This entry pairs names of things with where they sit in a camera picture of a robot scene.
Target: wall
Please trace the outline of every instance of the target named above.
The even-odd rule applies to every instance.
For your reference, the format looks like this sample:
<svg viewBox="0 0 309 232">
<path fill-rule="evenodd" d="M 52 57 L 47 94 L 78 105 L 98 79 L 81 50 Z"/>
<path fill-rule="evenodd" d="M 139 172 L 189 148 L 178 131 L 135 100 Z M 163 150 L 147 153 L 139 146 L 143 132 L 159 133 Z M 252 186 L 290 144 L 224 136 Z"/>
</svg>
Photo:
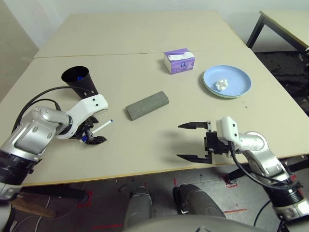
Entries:
<svg viewBox="0 0 309 232">
<path fill-rule="evenodd" d="M 0 101 L 38 52 L 3 0 L 0 0 Z"/>
<path fill-rule="evenodd" d="M 217 10 L 230 27 L 247 41 L 259 10 L 309 10 L 309 0 L 5 0 L 21 26 L 38 47 L 72 13 L 140 12 L 162 10 Z M 254 49 L 293 50 L 264 28 Z"/>
</svg>

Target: pen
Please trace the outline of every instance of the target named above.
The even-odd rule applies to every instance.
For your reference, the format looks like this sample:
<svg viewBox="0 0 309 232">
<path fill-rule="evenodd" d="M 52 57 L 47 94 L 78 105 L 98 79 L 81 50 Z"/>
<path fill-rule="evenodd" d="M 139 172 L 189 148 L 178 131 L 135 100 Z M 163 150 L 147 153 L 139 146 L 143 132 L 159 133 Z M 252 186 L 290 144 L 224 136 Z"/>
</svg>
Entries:
<svg viewBox="0 0 309 232">
<path fill-rule="evenodd" d="M 95 133 L 97 133 L 99 130 L 101 130 L 101 129 L 103 129 L 104 127 L 106 127 L 108 124 L 111 124 L 113 122 L 113 120 L 111 119 L 111 120 L 109 120 L 109 121 L 107 121 L 106 123 L 104 123 L 102 126 L 100 126 L 100 127 L 98 127 L 98 128 L 96 128 L 93 132 L 92 132 L 92 134 L 95 134 Z M 87 136 L 85 135 L 81 140 L 79 140 L 81 143 L 84 143 L 84 142 L 86 142 L 87 141 Z"/>
</svg>

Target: tissue box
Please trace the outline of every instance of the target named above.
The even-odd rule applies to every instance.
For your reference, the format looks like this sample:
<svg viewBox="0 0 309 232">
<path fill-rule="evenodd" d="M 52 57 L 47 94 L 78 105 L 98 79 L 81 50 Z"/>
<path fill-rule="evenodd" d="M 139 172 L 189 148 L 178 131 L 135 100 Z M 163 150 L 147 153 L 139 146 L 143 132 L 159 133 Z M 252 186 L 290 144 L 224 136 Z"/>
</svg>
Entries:
<svg viewBox="0 0 309 232">
<path fill-rule="evenodd" d="M 193 69 L 195 57 L 186 48 L 164 53 L 164 64 L 170 74 Z"/>
</svg>

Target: table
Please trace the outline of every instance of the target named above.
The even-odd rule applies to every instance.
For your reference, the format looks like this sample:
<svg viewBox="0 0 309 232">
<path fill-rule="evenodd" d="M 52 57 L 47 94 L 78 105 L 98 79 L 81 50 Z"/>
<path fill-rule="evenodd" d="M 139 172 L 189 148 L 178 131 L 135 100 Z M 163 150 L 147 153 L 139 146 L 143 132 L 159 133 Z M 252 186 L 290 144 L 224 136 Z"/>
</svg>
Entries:
<svg viewBox="0 0 309 232">
<path fill-rule="evenodd" d="M 34 59 L 0 103 L 0 144 L 9 136 L 22 106 L 45 89 L 65 85 L 61 74 L 75 65 L 88 67 L 98 92 L 109 103 L 109 110 L 96 116 L 100 124 L 109 119 L 114 119 L 114 123 L 98 133 L 108 139 L 100 145 L 54 139 L 24 186 L 231 164 L 232 159 L 224 155 L 214 156 L 213 165 L 190 163 L 176 156 L 205 154 L 205 130 L 185 130 L 177 128 L 178 125 L 206 120 L 214 123 L 223 116 L 236 120 L 241 132 L 263 134 L 279 158 L 309 152 L 308 117 L 250 49 L 230 47 L 194 55 L 194 69 L 174 75 L 167 73 L 163 54 L 158 53 Z M 201 78 L 207 68 L 217 64 L 244 70 L 252 79 L 252 89 L 236 99 L 221 99 L 209 93 Z M 169 98 L 168 105 L 135 121 L 129 120 L 127 105 L 161 90 Z M 67 89 L 48 93 L 46 97 L 56 100 L 63 110 L 79 100 L 73 90 Z M 239 160 L 244 162 L 245 158 L 240 155 Z"/>
<path fill-rule="evenodd" d="M 309 48 L 309 11 L 260 11 L 260 14 L 247 42 L 249 48 L 253 47 L 264 25 L 300 52 Z"/>
<path fill-rule="evenodd" d="M 245 47 L 217 12 L 72 14 L 35 58 Z"/>
</svg>

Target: black mat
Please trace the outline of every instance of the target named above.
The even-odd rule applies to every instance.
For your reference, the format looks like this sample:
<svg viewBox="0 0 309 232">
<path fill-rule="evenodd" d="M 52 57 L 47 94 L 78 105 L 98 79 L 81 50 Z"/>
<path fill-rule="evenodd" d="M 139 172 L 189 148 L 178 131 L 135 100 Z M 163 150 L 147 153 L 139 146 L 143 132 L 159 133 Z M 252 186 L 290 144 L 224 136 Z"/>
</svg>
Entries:
<svg viewBox="0 0 309 232">
<path fill-rule="evenodd" d="M 309 116 L 308 57 L 297 51 L 261 52 L 256 56 Z"/>
</svg>

